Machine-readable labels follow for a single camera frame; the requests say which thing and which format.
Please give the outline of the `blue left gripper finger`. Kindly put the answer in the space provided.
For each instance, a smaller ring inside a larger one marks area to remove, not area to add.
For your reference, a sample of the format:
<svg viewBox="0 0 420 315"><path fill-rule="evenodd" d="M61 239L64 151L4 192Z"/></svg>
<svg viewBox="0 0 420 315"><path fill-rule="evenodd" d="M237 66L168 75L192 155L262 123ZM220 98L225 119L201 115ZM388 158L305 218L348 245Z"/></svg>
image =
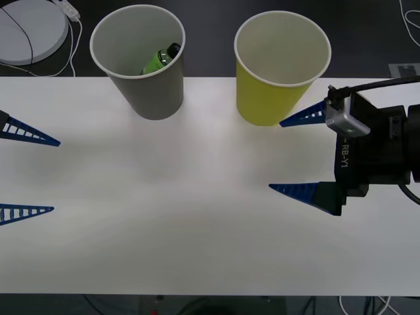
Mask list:
<svg viewBox="0 0 420 315"><path fill-rule="evenodd" d="M0 225L30 219L54 210L52 206L1 204Z"/></svg>
<svg viewBox="0 0 420 315"><path fill-rule="evenodd" d="M60 146L61 144L57 139L13 118L4 111L1 111L1 138L47 146Z"/></svg>

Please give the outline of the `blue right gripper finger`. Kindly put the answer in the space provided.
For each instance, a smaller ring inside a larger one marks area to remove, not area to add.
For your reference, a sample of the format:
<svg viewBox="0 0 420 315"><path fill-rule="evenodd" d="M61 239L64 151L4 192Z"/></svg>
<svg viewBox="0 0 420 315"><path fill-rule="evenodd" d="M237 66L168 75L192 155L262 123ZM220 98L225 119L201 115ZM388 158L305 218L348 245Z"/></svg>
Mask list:
<svg viewBox="0 0 420 315"><path fill-rule="evenodd" d="M269 184L268 186L285 196L336 217L342 215L342 206L347 200L345 191L336 182Z"/></svg>
<svg viewBox="0 0 420 315"><path fill-rule="evenodd" d="M326 121L326 103L321 101L280 122L281 127L323 124Z"/></svg>

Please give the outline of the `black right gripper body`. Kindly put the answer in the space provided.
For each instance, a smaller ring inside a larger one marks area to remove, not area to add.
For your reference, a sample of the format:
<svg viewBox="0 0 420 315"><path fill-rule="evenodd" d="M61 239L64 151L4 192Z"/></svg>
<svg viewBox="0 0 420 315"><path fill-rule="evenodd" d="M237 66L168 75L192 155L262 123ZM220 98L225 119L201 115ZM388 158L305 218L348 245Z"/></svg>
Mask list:
<svg viewBox="0 0 420 315"><path fill-rule="evenodd" d="M369 185L408 185L413 171L413 107L368 110L360 120L368 135L337 137L334 175L342 197L366 196Z"/></svg>

